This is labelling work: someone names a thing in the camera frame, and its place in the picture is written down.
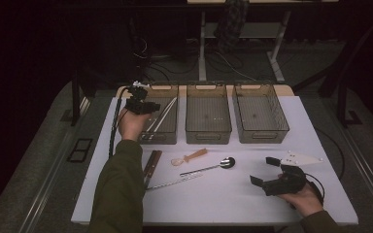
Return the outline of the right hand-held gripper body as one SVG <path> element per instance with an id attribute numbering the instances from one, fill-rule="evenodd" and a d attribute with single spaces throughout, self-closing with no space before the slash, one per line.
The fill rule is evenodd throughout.
<path id="1" fill-rule="evenodd" d="M 281 160 L 281 176 L 272 181 L 264 182 L 262 189 L 267 196 L 286 193 L 297 193 L 308 183 L 317 194 L 321 195 L 317 186 L 307 180 L 307 174 L 301 169 L 303 165 L 321 163 L 320 158 L 296 152 L 288 152 Z"/>

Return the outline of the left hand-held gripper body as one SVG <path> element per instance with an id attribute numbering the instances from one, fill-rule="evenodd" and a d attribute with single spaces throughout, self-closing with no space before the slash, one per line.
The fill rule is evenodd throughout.
<path id="1" fill-rule="evenodd" d="M 136 114 L 139 115 L 142 113 L 142 109 L 144 106 L 144 100 L 146 99 L 148 92 L 146 91 L 146 87 L 149 87 L 148 84 L 142 84 L 138 81 L 135 81 L 129 88 L 128 92 L 131 96 L 126 100 L 125 108 Z"/>

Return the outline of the white chopstick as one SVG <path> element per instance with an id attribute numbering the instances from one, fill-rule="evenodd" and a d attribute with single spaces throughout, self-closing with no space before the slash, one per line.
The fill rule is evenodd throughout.
<path id="1" fill-rule="evenodd" d="M 173 105 L 175 104 L 177 97 L 174 97 L 164 108 L 162 113 L 159 117 L 147 128 L 148 132 L 156 132 L 160 125 L 162 124 L 163 120 L 166 119 L 167 115 L 169 114 L 170 110 L 172 109 Z"/>

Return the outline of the translucent grey bin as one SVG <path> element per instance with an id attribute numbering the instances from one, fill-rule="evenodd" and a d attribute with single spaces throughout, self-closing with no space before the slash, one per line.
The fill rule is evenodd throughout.
<path id="1" fill-rule="evenodd" d="M 189 83 L 186 86 L 186 142 L 227 145 L 232 132 L 224 83 Z"/>
<path id="2" fill-rule="evenodd" d="M 275 88 L 270 83 L 236 83 L 232 90 L 239 142 L 280 144 L 289 125 Z"/>
<path id="3" fill-rule="evenodd" d="M 147 128 L 159 117 L 174 97 L 178 99 L 159 129 L 154 133 L 148 132 Z M 160 104 L 160 109 L 152 113 L 152 117 L 146 122 L 140 142 L 144 145 L 175 145 L 177 143 L 179 86 L 176 83 L 154 83 L 148 89 L 146 100 Z"/>

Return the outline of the metal spoon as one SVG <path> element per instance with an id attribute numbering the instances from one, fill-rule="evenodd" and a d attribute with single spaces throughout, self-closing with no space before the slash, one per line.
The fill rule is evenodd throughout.
<path id="1" fill-rule="evenodd" d="M 181 177 L 188 176 L 188 175 L 191 175 L 191 174 L 196 174 L 196 173 L 203 172 L 203 171 L 208 171 L 208 170 L 215 169 L 215 168 L 229 169 L 229 168 L 232 168 L 235 165 L 235 163 L 236 163 L 236 161 L 233 157 L 226 157 L 218 165 L 214 165 L 214 166 L 210 166 L 210 167 L 206 167 L 206 168 L 202 168 L 202 169 L 198 169 L 198 170 L 194 170 L 194 171 L 185 172 L 185 173 L 181 174 Z"/>

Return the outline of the small spoon with tan handle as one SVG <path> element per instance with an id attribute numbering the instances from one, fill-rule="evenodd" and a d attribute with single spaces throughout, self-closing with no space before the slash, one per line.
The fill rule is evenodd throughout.
<path id="1" fill-rule="evenodd" d="M 185 155 L 184 157 L 182 158 L 175 158 L 175 159 L 172 159 L 171 160 L 171 165 L 172 166 L 180 166 L 182 165 L 184 162 L 188 163 L 191 161 L 191 159 L 194 159 L 194 158 L 197 158 L 199 156 L 202 156 L 202 155 L 205 155 L 207 153 L 207 149 L 201 149 L 201 150 L 198 150 L 190 155 Z"/>

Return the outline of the person's left hand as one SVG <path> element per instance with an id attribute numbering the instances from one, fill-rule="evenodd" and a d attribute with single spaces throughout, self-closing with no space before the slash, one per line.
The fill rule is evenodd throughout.
<path id="1" fill-rule="evenodd" d="M 136 115 L 127 109 L 122 109 L 119 114 L 119 134 L 123 140 L 137 141 L 151 114 Z"/>

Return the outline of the person's right hand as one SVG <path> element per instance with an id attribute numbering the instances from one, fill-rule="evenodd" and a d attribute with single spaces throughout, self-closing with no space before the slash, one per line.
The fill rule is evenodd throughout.
<path id="1" fill-rule="evenodd" d="M 303 217 L 310 216 L 323 210 L 319 198 L 308 183 L 297 193 L 280 194 L 279 198 L 290 203 Z"/>

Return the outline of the black metal stand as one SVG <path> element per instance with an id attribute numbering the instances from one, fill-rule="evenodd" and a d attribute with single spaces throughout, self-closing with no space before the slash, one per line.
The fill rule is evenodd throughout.
<path id="1" fill-rule="evenodd" d="M 347 91 L 355 91 L 373 111 L 373 13 L 355 13 L 348 18 L 350 36 L 335 60 L 324 69 L 295 84 L 292 89 L 301 90 L 311 83 L 323 80 L 319 96 L 337 95 L 336 116 L 342 125 L 346 119 Z"/>
<path id="2" fill-rule="evenodd" d="M 77 69 L 72 74 L 72 122 L 75 126 L 81 116 L 81 103 L 85 97 L 93 97 L 96 83 L 85 69 Z"/>

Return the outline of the desk with white legs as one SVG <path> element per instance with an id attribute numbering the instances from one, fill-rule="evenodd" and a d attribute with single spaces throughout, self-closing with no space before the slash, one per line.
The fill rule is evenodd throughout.
<path id="1" fill-rule="evenodd" d="M 291 13 L 295 7 L 316 7 L 322 4 L 336 4 L 339 0 L 246 0 L 251 7 L 284 7 L 284 14 L 280 22 L 253 22 L 250 26 L 244 27 L 246 39 L 274 39 L 275 45 L 271 51 L 266 53 L 273 77 L 278 83 L 283 83 L 285 78 L 281 71 L 282 65 L 277 61 L 277 56 L 281 44 L 284 40 L 288 28 L 288 22 Z M 198 74 L 200 81 L 207 80 L 205 40 L 209 39 L 210 29 L 214 29 L 213 23 L 206 21 L 206 13 L 201 10 L 200 37 L 199 37 L 199 56 L 198 56 Z"/>

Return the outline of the dark hanging cloth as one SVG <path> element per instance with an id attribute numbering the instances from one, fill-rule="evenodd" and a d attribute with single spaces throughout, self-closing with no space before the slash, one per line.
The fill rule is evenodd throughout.
<path id="1" fill-rule="evenodd" d="M 221 52 L 231 52 L 238 43 L 249 6 L 250 0 L 225 0 L 223 15 L 214 31 Z"/>

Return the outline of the metal floor rail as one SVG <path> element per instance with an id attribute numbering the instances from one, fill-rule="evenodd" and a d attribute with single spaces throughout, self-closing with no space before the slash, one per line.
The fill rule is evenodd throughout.
<path id="1" fill-rule="evenodd" d="M 62 164 L 66 161 L 66 157 L 69 154 L 68 150 L 69 147 L 72 145 L 77 130 L 78 126 L 70 126 L 66 131 L 65 136 L 56 151 L 54 161 L 42 185 L 38 189 L 37 194 L 33 198 L 32 206 L 30 207 L 24 221 L 22 222 L 18 233 L 33 233 L 35 226 L 37 225 L 39 218 L 51 196 L 51 192 L 53 190 L 53 187 L 55 186 L 56 180 L 59 177 L 59 170 L 61 169 Z"/>
<path id="2" fill-rule="evenodd" d="M 373 115 L 364 106 L 347 108 L 346 124 L 335 119 L 347 168 L 343 184 L 362 219 L 373 218 Z"/>

